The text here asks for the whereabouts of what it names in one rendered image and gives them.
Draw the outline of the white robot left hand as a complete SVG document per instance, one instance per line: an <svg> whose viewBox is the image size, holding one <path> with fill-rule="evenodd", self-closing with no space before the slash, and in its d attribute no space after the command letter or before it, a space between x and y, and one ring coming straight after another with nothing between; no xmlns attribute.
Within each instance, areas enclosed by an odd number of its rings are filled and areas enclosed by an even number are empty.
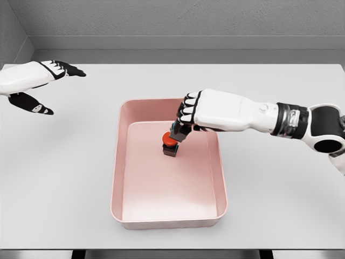
<svg viewBox="0 0 345 259"><path fill-rule="evenodd" d="M54 115L50 108L25 91L71 76L85 77L86 73L59 60L31 61L16 65L0 71L0 96L6 96L10 104L25 111Z"/></svg>

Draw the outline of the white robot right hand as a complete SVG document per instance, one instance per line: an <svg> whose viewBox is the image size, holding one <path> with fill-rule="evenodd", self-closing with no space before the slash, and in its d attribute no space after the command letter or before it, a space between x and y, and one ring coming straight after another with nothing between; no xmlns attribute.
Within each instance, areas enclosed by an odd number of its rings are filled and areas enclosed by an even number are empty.
<svg viewBox="0 0 345 259"><path fill-rule="evenodd" d="M182 142L192 131L244 131L250 127L250 116L242 108L251 104L245 97L212 89L188 93L177 110L169 136Z"/></svg>

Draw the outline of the red button industrial switch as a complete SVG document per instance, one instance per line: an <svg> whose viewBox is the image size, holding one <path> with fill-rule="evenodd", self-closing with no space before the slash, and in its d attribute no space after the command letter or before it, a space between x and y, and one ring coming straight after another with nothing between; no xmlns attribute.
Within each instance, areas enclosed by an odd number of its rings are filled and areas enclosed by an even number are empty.
<svg viewBox="0 0 345 259"><path fill-rule="evenodd" d="M167 156L175 157L177 155L178 151L178 141L170 137L170 133L173 132L175 122L172 123L172 126L169 131L165 132L162 136L162 148L163 148L163 154Z"/></svg>

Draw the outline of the pink rectangular basket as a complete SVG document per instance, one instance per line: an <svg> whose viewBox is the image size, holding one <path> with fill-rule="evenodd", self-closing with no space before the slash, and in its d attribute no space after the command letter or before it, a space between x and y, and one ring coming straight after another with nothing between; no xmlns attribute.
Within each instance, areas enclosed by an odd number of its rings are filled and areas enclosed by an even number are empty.
<svg viewBox="0 0 345 259"><path fill-rule="evenodd" d="M110 210L127 229L208 227L227 211L215 132L192 132L175 157L163 153L180 103L136 99L120 107Z"/></svg>

